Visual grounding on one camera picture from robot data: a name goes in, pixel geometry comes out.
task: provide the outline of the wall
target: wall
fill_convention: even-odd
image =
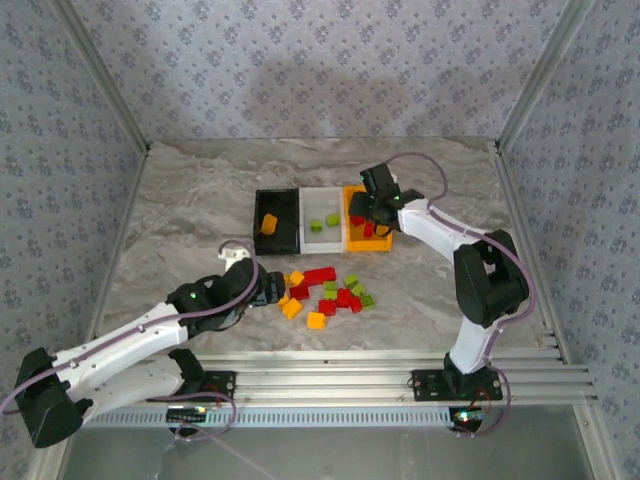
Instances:
[[[574,353],[640,478],[640,7],[596,2],[508,152]]]
[[[0,395],[22,356],[82,340],[138,164],[44,0],[0,2]],[[32,452],[0,420],[0,478]]]
[[[74,0],[150,140],[497,137],[564,0]]]

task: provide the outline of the green block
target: green block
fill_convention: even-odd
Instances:
[[[322,231],[322,220],[311,220],[311,231],[314,233],[320,233]]]
[[[327,226],[337,227],[340,225],[340,215],[337,213],[331,213],[327,215]]]
[[[344,286],[347,287],[347,288],[351,288],[356,283],[358,283],[358,276],[357,275],[349,275],[348,277],[346,277],[344,279]]]
[[[337,292],[338,284],[336,282],[324,282],[324,291],[325,292]]]
[[[365,310],[376,306],[376,302],[373,301],[373,297],[371,295],[361,296],[360,301],[362,302],[362,308],[364,308]]]
[[[361,283],[356,283],[351,287],[351,293],[353,293],[356,297],[361,297],[365,294],[364,285]]]

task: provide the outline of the block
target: block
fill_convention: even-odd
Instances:
[[[361,283],[356,283],[351,287],[351,293],[353,293],[356,297],[361,297],[366,293],[364,290],[364,285],[362,285]]]
[[[338,297],[336,298],[336,305],[340,308],[349,308],[349,301],[351,300],[351,292],[348,288],[340,288],[338,290]]]
[[[284,307],[289,302],[289,300],[290,298],[287,296],[286,293],[280,300],[278,300],[278,307],[280,308],[280,310],[282,310],[282,307]]]
[[[331,317],[336,314],[338,306],[333,300],[320,300],[318,302],[318,311],[324,313],[327,317]]]
[[[311,220],[311,231],[313,233],[320,233],[322,231],[322,220]]]
[[[322,285],[324,282],[333,282],[336,278],[338,276],[336,275],[336,269],[333,267],[316,268],[304,272],[304,283],[310,287]]]
[[[336,282],[324,282],[322,284],[322,286],[324,287],[324,291],[325,292],[337,292],[338,291],[338,284]]]
[[[276,232],[276,224],[278,218],[274,217],[270,213],[267,213],[262,219],[262,226],[260,227],[260,233],[264,235],[273,235]]]
[[[365,218],[364,217],[349,217],[349,220],[351,220],[351,224],[354,227],[359,227],[360,225],[362,225],[365,222]]]
[[[291,285],[293,285],[294,287],[300,285],[304,281],[304,279],[305,276],[297,270],[289,275],[289,283],[291,283]]]
[[[369,310],[376,306],[376,302],[373,301],[373,297],[371,295],[363,295],[360,297],[360,301],[362,302],[362,308],[365,310]]]
[[[357,275],[349,275],[344,279],[344,286],[347,288],[351,288],[353,285],[358,283]]]
[[[302,311],[302,304],[295,298],[289,300],[284,307],[282,307],[282,313],[289,320],[293,320]]]
[[[296,300],[307,300],[309,298],[309,287],[306,285],[298,285],[289,289],[289,295]]]
[[[337,213],[331,213],[327,215],[327,226],[328,227],[339,227],[340,226],[340,215]]]
[[[373,237],[373,232],[375,231],[375,226],[371,222],[367,222],[364,224],[364,238]]]
[[[349,306],[351,307],[351,311],[353,313],[359,313],[362,311],[362,300],[360,300],[360,297],[352,295],[351,299],[349,300]]]
[[[327,317],[324,313],[309,312],[307,317],[307,327],[313,330],[324,330],[327,326]]]

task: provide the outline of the red cube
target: red cube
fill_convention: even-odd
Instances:
[[[349,217],[354,227],[359,227],[365,222],[364,217]]]
[[[305,284],[291,287],[289,289],[289,296],[296,300],[307,300],[309,298],[309,287]]]
[[[303,273],[304,284],[310,287],[315,285],[322,285],[324,282],[333,282],[338,278],[336,275],[336,269],[333,267],[316,268],[314,270],[307,270]]]
[[[336,305],[340,308],[349,308],[349,302],[351,301],[351,290],[348,288],[338,289],[338,298],[336,299]]]
[[[364,237],[369,238],[373,237],[373,232],[375,231],[375,226],[371,222],[367,222],[364,224]]]
[[[324,313],[327,317],[331,317],[336,314],[336,302],[333,300],[320,300],[318,302],[318,311]]]
[[[351,299],[349,300],[349,306],[351,307],[351,311],[353,313],[361,312],[362,311],[362,300],[360,300],[360,297],[352,295]]]

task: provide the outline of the marble tabletop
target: marble tabletop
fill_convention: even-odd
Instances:
[[[488,143],[482,138],[372,138],[316,140],[193,140],[154,143],[146,161],[126,240],[107,296],[99,332],[133,320],[182,283],[222,274],[216,250],[228,238],[250,238],[256,189],[343,186],[358,172],[402,151],[427,153],[448,176],[449,195],[438,205],[478,228],[509,230],[510,220]],[[405,157],[391,164],[403,189],[431,196],[437,171]],[[345,310],[323,331],[306,327],[322,288],[305,311],[288,321],[275,305],[249,311],[234,328],[190,341],[205,351],[446,350],[461,322],[453,269],[418,240],[396,235],[387,253],[260,257],[271,270],[334,266],[339,278],[355,273],[376,300],[357,315]],[[499,346],[534,347],[538,311],[505,331]]]

